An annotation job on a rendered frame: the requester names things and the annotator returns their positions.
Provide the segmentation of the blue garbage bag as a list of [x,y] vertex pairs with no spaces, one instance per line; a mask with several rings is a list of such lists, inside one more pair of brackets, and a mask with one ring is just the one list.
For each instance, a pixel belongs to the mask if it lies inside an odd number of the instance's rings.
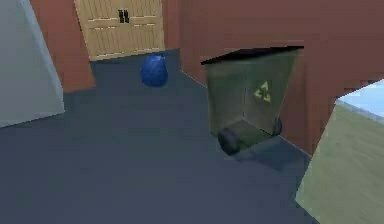
[[149,87],[162,87],[168,81],[168,71],[163,54],[151,54],[143,62],[140,69],[143,84]]

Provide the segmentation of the green wheeled recycling bin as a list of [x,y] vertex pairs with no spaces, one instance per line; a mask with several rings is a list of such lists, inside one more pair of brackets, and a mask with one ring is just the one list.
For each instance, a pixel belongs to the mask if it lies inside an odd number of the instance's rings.
[[301,46],[238,49],[206,59],[209,130],[235,155],[282,133],[281,110]]

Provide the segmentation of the light wooden cupboard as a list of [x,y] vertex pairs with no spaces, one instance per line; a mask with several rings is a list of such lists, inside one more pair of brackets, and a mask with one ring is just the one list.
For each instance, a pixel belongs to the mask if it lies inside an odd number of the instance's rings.
[[74,0],[90,61],[165,49],[162,0]]

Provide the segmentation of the window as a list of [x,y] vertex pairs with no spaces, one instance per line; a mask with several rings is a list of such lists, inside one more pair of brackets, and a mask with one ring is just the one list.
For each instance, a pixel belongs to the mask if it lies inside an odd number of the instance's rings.
[[384,79],[337,98],[295,200],[319,224],[384,224]]

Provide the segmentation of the grey white box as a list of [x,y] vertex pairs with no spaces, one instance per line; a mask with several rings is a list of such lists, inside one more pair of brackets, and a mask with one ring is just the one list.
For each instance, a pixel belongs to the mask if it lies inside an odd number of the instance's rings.
[[0,0],[0,128],[64,112],[63,87],[30,0]]

